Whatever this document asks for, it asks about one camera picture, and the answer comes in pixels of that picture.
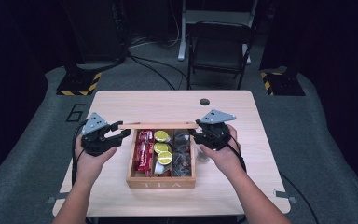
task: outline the yellow and black hazard tape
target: yellow and black hazard tape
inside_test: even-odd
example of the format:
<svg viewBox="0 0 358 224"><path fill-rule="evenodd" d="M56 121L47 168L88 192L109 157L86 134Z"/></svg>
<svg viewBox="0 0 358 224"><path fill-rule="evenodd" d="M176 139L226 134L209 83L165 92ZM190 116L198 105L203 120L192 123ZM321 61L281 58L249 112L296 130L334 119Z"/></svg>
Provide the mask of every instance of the yellow and black hazard tape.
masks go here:
<svg viewBox="0 0 358 224"><path fill-rule="evenodd" d="M282 73L270 73L272 75L281 75ZM261 77L263 78L264 87L266 88L268 95L274 95L274 92L271 88L271 84L269 83L269 78L267 76L267 73L261 73Z"/></svg>
<svg viewBox="0 0 358 224"><path fill-rule="evenodd" d="M94 79L92 80L91 85L87 91L57 91L57 95L91 95L95 88L97 87L98 81L100 80L101 73L95 75Z"/></svg>

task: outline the wire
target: wire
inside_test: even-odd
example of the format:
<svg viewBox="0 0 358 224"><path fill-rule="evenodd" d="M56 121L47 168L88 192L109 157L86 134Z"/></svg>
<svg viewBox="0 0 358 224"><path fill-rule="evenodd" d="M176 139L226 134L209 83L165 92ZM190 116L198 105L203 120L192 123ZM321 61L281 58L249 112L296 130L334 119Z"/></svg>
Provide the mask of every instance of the wire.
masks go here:
<svg viewBox="0 0 358 224"><path fill-rule="evenodd" d="M147 39L148 39L148 37L146 37L146 36L134 37L131 41L131 46L143 44L145 42L145 40L147 40Z"/></svg>
<svg viewBox="0 0 358 224"><path fill-rule="evenodd" d="M85 150L84 148L83 148L83 150L81 150L79 156L76 159L76 163L79 163L80 156L83 154L84 150Z"/></svg>
<svg viewBox="0 0 358 224"><path fill-rule="evenodd" d="M78 132L80 131L80 129L87 123L87 119L82 121L79 126L77 126L75 132L74 132L74 136L72 138L72 186L75 184L76 181L76 173L77 173L77 159L76 159L76 153L75 153L75 149L76 149L76 139L78 136Z"/></svg>
<svg viewBox="0 0 358 224"><path fill-rule="evenodd" d="M170 89L171 90L175 90L175 87L171 84L171 82L165 77L163 76L160 72L158 72L154 67L152 67L150 64L147 64L147 63L143 63L143 62L140 62L136 57L132 56L130 54L130 52L128 52L128 56L133 60L135 61L136 63L152 70L153 72L155 72L156 74L158 74L167 84L168 86L170 86Z"/></svg>
<svg viewBox="0 0 358 224"><path fill-rule="evenodd" d="M176 40L170 44L170 45L164 45L165 47L172 47L173 45L176 44L176 42L178 42L178 40L180 39L180 31L179 31L179 25L178 25L178 21L176 19L176 16L175 16L175 13L173 11L173 6L172 6L172 0L170 0L170 6L171 6L171 12L172 12L172 15L173 15L173 19L175 20L175 25L176 25L176 31L177 31L177 37L176 37Z"/></svg>
<svg viewBox="0 0 358 224"><path fill-rule="evenodd" d="M315 222L319 224L319 220L318 218L316 217L316 214L315 212L313 211L312 207L310 206L310 203L308 202L307 198L304 196L303 193L301 193L301 191L299 190L298 187L296 187L296 185L291 181L289 180L289 178L287 178L286 175L284 175L281 171L279 171L279 174L287 180L287 182L289 182L289 184L298 192L299 195L301 195L301 197L304 199L304 202L307 204L308 208L310 209L310 212L312 213L312 216L313 218L315 219Z"/></svg>
<svg viewBox="0 0 358 224"><path fill-rule="evenodd" d="M225 134L228 134L234 140L235 144L238 147L238 151L235 150L235 148L232 145L230 145L228 142L223 141L222 139L220 139L220 137L217 136L217 134L215 134L214 132L210 132L210 131L207 131L207 130L205 130L205 131L207 133L213 135L216 139L219 139L220 142L224 143L229 149L231 149L231 151L234 152L234 154L237 156L238 160L240 161L240 165L241 165L242 169L246 172L246 165L245 165L245 162L244 162L243 157L241 155L240 144L237 142L237 140L235 138L233 138L230 133L225 133Z"/></svg>
<svg viewBox="0 0 358 224"><path fill-rule="evenodd" d="M148 44L158 44L160 43L161 41L150 41L150 42L144 42L144 43L140 43L140 44L137 44L136 45L133 45L133 46L130 46L129 49L133 49L133 48L137 48L137 47L141 47L143 45L148 45Z"/></svg>
<svg viewBox="0 0 358 224"><path fill-rule="evenodd" d="M165 66L168 66L176 71L178 71L181 75L182 75L182 78L180 80L180 83L179 83L179 86L178 86L178 90L180 89L180 86L182 85L182 81L183 81L183 77L187 80L187 76L181 71L179 70L178 68L170 65L170 64L167 64L167 63L162 63L162 62L159 62L159 61L156 61L156 60L151 60L151 59L146 59L146 58L141 58L141 57L138 57L138 56L134 56L134 55L131 55L132 57L136 58L136 59L139 59L139 60L144 60L144 61L147 61L147 62L151 62L151 63L158 63L158 64L162 64L162 65L165 65Z"/></svg>

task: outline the yellow lid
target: yellow lid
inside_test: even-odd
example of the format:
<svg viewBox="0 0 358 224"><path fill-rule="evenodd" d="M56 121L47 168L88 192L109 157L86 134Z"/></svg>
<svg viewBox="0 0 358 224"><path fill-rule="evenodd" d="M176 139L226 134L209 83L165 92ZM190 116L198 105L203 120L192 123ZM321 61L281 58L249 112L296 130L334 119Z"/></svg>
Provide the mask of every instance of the yellow lid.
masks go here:
<svg viewBox="0 0 358 224"><path fill-rule="evenodd" d="M165 144L165 143L155 143L155 145L153 146L153 149L158 154L163 151L168 151L170 148L171 148L170 145Z"/></svg>
<svg viewBox="0 0 358 224"><path fill-rule="evenodd" d="M161 164L161 165L167 165L170 164L170 162L172 161L172 154L169 151L163 151L161 153L158 154L157 156L157 161Z"/></svg>
<svg viewBox="0 0 358 224"><path fill-rule="evenodd" d="M169 142L171 138L164 131L156 131L155 132L155 139L156 139L156 141L159 141L159 142Z"/></svg>

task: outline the wooden table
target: wooden table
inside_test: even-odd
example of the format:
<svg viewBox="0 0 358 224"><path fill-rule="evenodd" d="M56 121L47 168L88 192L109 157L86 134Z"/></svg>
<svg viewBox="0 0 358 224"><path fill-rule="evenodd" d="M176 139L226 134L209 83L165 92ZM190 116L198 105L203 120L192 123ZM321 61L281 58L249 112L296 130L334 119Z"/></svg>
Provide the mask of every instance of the wooden table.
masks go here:
<svg viewBox="0 0 358 224"><path fill-rule="evenodd" d="M210 100L201 105L200 99ZM89 115L98 113L109 123L187 122L201 119L212 109L235 115L228 121L238 131L241 154L248 174L282 212L290 211L287 199L274 190L285 191L269 146L255 100L249 91L99 91ZM90 197L88 217L191 217L243 215L234 188L214 162L196 161L194 189L130 189L126 182L131 136L123 140L115 156L103 167ZM71 189L69 165L60 192ZM64 200L57 200L57 215Z"/></svg>

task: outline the red snack package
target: red snack package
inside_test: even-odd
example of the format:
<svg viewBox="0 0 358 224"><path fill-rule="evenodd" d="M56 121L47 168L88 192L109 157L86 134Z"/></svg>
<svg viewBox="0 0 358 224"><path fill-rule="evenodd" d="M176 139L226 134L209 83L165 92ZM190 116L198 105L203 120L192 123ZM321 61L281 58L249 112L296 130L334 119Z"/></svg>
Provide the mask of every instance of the red snack package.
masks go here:
<svg viewBox="0 0 358 224"><path fill-rule="evenodd" d="M153 145L153 131L141 130L135 145L135 168L137 171L146 171L146 175L149 175L151 170Z"/></svg>

